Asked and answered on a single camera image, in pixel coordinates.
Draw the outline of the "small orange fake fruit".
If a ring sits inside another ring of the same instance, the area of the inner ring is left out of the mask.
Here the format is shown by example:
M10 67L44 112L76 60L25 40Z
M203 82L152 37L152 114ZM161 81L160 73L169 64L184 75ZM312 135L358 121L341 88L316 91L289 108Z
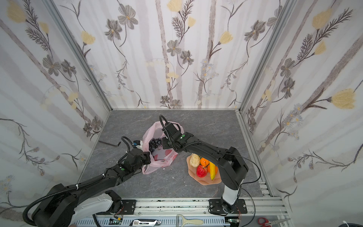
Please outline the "small orange fake fruit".
M209 165L209 161L205 158L201 158L199 161L200 165L207 167Z

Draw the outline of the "red fake strawberry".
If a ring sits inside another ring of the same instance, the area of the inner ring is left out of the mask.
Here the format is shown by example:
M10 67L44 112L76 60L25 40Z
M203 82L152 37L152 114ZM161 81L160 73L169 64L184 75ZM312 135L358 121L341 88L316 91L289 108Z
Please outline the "red fake strawberry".
M204 167L202 165L199 165L197 167L197 170L196 170L197 177L204 178L204 177L207 176L207 174L208 174L208 168L207 167Z

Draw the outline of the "pink plastic bag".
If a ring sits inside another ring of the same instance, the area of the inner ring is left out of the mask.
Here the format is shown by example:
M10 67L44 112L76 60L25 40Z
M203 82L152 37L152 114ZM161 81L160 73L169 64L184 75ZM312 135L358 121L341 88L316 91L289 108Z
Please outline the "pink plastic bag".
M155 122L143 135L143 151L149 152L149 141L153 138L163 138L165 137L162 126L160 122ZM149 165L144 165L142 167L142 174L148 175L158 169L166 166L170 166L172 162L176 159L178 153L173 149L163 149L156 150L153 154L150 154L151 163Z

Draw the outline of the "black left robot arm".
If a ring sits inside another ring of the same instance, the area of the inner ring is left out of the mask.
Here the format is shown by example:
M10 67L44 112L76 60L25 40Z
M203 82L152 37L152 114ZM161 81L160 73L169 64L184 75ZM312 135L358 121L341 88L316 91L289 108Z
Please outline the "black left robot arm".
M111 188L129 180L150 163L149 152L134 148L97 177L69 186L54 186L46 196L30 203L22 218L31 226L67 227L100 212L121 213L124 203Z

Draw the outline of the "dark fake grape bunch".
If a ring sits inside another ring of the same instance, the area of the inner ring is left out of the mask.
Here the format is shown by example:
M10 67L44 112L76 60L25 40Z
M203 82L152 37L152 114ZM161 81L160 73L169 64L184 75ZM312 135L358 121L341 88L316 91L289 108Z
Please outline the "dark fake grape bunch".
M153 138L149 141L149 152L153 154L156 150L161 150L162 140L161 138Z

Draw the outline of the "cream fake garlic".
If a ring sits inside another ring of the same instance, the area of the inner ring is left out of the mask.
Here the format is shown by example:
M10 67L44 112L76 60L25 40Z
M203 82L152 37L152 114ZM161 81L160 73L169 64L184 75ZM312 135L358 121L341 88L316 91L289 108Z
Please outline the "cream fake garlic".
M191 167L197 168L200 165L200 157L197 154L192 154L189 164Z

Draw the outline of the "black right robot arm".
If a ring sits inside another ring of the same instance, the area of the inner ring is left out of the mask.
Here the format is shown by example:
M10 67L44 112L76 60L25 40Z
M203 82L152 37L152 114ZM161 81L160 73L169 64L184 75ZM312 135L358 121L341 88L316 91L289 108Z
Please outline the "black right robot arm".
M232 213L239 198L240 187L244 182L249 168L238 150L216 147L189 132L182 132L176 124L160 116L162 131L166 135L162 139L164 148L172 148L177 153L182 151L194 153L217 165L225 189L221 198L221 208L225 213Z

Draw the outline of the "yellow fake banana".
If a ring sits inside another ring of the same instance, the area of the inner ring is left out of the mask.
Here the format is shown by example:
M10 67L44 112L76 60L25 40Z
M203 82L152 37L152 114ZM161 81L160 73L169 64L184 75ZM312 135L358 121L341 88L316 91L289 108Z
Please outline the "yellow fake banana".
M216 165L212 162L209 163L209 173L211 180L214 180L216 176Z

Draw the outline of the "pink scalloped plate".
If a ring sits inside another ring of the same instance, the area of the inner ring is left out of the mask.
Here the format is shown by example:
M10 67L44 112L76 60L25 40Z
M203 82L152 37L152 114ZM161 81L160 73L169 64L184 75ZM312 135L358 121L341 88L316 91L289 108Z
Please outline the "pink scalloped plate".
M186 159L186 162L188 165L188 174L190 175L190 177L192 177L194 180L196 180L198 183L200 183L202 185L213 185L213 184L219 184L222 182L219 171L216 173L216 176L213 180L210 178L209 172L207 172L207 174L204 177L199 177L197 175L198 168L190 165L191 157L192 157L192 155L188 156Z

